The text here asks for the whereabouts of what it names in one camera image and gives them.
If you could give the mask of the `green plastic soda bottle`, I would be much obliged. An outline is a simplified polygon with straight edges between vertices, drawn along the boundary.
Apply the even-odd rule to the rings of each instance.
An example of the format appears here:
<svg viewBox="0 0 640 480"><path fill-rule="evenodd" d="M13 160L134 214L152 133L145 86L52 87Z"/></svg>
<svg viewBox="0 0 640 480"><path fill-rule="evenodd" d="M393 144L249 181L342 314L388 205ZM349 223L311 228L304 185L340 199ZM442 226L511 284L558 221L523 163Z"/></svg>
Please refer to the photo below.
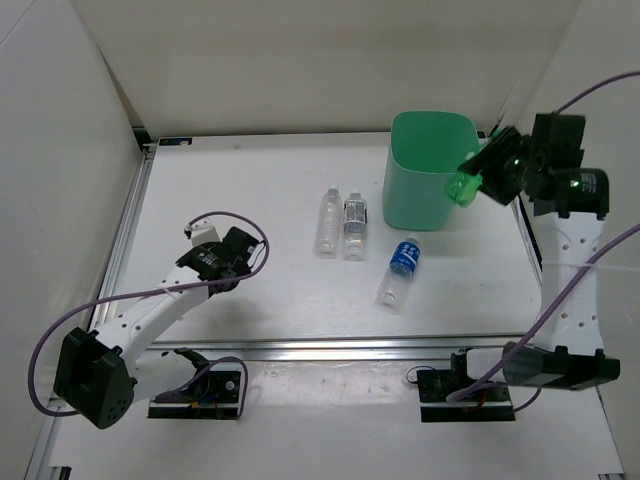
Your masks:
<svg viewBox="0 0 640 480"><path fill-rule="evenodd" d="M457 172L447 182L444 193L455 205L466 208L475 200L482 184L481 175Z"/></svg>

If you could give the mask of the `clear unlabeled plastic bottle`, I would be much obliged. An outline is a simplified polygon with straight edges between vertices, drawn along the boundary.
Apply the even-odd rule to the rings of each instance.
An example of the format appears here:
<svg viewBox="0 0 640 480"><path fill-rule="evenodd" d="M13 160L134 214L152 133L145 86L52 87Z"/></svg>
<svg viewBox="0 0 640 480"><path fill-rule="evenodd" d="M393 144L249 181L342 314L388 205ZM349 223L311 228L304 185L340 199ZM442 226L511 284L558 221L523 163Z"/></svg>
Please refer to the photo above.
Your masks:
<svg viewBox="0 0 640 480"><path fill-rule="evenodd" d="M314 250L321 258L334 258L340 238L342 199L339 188L331 186L321 199Z"/></svg>

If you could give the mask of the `clear bottle blue label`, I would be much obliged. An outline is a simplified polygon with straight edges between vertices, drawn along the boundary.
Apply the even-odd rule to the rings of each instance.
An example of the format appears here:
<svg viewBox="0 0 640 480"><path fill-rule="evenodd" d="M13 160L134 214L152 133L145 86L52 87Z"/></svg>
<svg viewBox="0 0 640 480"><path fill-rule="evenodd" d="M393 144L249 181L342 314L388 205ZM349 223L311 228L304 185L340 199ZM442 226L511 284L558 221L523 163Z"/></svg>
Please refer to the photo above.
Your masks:
<svg viewBox="0 0 640 480"><path fill-rule="evenodd" d="M395 248L376 293L376 303L398 313L408 295L421 256L419 241L409 235Z"/></svg>

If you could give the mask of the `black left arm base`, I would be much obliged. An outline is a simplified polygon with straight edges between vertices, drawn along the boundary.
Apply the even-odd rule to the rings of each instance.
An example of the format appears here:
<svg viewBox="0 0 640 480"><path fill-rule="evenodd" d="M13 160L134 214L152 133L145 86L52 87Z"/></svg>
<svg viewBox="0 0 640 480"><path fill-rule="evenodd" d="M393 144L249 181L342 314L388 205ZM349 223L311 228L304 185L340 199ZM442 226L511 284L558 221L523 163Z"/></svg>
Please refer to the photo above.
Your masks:
<svg viewBox="0 0 640 480"><path fill-rule="evenodd" d="M149 401L147 417L154 420L239 420L248 389L247 365L235 357L214 365L194 386L175 396Z"/></svg>

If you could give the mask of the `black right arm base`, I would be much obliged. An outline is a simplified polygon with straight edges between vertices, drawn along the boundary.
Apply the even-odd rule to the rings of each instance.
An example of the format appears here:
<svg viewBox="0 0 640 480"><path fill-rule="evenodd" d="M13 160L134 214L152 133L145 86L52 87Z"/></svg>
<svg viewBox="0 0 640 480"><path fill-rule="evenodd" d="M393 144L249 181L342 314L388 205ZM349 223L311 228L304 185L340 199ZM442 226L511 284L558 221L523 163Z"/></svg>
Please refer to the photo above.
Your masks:
<svg viewBox="0 0 640 480"><path fill-rule="evenodd" d="M475 380L467 375L466 353L454 353L450 366L435 368L418 365L405 374L405 381L418 389L422 423L484 423L515 420L509 390L497 383L471 393L460 401L446 398L455 391L471 386Z"/></svg>

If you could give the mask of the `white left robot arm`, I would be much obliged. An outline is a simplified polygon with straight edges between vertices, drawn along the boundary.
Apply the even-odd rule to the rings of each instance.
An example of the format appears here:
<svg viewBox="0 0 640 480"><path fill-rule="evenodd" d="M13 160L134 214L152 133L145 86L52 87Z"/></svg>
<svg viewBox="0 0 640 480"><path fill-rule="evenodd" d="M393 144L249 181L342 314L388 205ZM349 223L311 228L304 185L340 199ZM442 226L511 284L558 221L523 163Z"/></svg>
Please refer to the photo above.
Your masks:
<svg viewBox="0 0 640 480"><path fill-rule="evenodd" d="M194 403L212 396L209 360L185 347L146 356L171 325L211 296L250 274L260 240L232 227L223 238L193 240L160 282L116 319L63 339L54 392L95 427L106 429L141 400Z"/></svg>

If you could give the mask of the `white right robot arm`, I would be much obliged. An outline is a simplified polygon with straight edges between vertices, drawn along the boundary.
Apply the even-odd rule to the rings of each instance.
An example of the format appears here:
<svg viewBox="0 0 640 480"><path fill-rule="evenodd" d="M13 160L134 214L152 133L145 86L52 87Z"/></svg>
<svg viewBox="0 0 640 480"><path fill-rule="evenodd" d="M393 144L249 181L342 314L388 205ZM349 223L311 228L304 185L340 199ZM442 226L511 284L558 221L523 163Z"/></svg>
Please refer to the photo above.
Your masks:
<svg viewBox="0 0 640 480"><path fill-rule="evenodd" d="M541 254L541 307L519 341L471 349L449 375L450 403L496 385L580 391L616 380L620 362L605 353L595 264L618 245L600 243L609 212L609 179L582 167L584 120L550 116L529 135L506 127L457 170L447 189L458 205L477 193L507 205L533 204Z"/></svg>

